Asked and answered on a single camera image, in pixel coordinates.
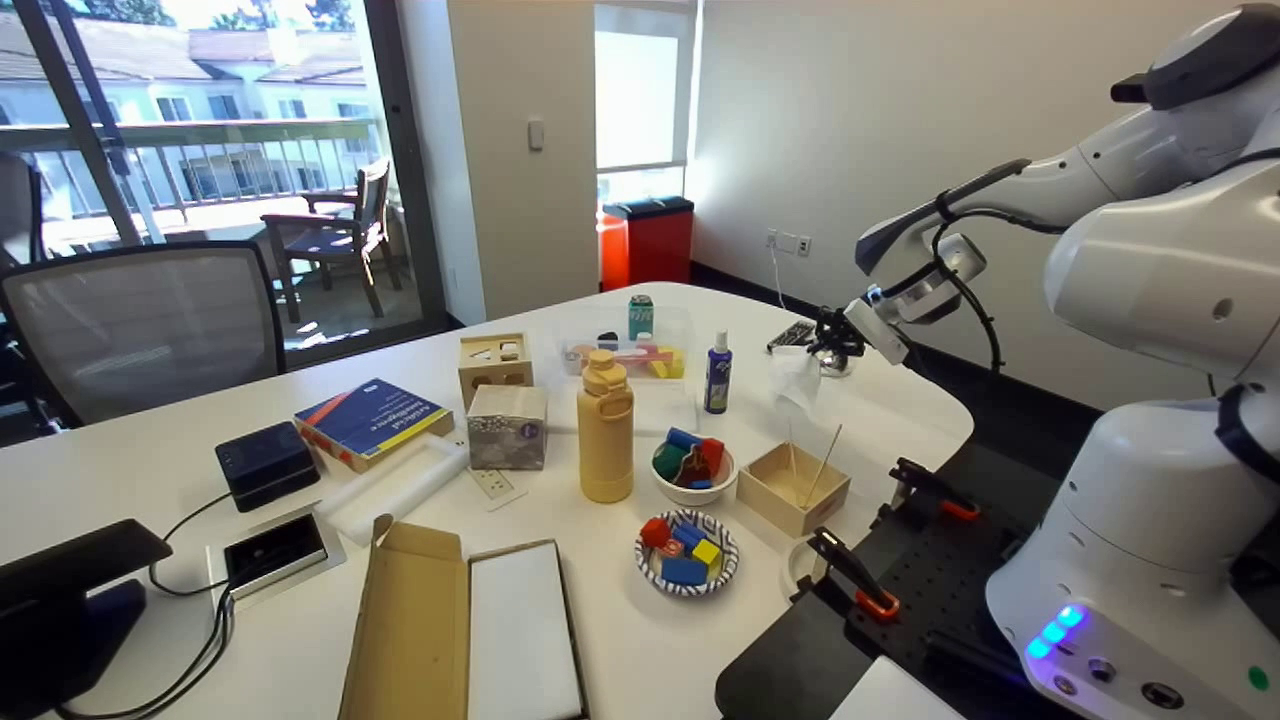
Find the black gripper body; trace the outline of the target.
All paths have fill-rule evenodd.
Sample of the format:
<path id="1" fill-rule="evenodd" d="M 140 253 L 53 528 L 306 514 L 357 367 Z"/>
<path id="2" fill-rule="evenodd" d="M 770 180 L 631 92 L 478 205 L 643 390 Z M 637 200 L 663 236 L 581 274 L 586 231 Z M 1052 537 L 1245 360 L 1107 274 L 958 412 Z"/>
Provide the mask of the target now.
<path id="1" fill-rule="evenodd" d="M 821 367 L 848 367 L 862 354 L 862 335 L 843 312 L 821 312 L 813 326 L 809 356 Z"/>

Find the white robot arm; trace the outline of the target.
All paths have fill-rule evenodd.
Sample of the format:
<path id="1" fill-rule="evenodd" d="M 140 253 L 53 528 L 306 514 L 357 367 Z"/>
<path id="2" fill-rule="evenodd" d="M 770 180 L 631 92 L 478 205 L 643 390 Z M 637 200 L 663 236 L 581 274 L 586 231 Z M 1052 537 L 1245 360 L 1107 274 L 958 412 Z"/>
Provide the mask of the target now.
<path id="1" fill-rule="evenodd" d="M 1009 160 L 857 240 L 837 319 L 894 360 L 985 258 L 970 215 L 1046 231 L 1071 329 L 1224 376 L 1103 412 L 985 607 L 1046 702 L 1095 720 L 1280 720 L 1280 641 L 1230 563 L 1280 510 L 1280 10 L 1238 5 L 1121 81 L 1122 118 Z"/>

